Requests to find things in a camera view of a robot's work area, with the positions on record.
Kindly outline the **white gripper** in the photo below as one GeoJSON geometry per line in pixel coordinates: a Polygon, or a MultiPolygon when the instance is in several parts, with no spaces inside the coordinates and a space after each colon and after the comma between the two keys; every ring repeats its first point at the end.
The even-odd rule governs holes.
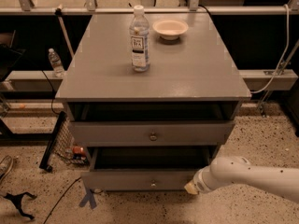
{"type": "Polygon", "coordinates": [[[218,188],[218,181],[213,176],[209,166],[197,171],[192,181],[184,186],[186,191],[191,195],[197,195],[198,191],[209,193],[218,188]]]}

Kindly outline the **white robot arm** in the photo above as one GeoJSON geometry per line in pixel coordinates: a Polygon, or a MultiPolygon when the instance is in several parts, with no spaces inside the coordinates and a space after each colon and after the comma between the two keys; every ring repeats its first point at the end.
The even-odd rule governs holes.
{"type": "Polygon", "coordinates": [[[252,165],[241,156],[215,158],[198,170],[184,188],[192,195],[244,184],[299,203],[299,170],[252,165]]]}

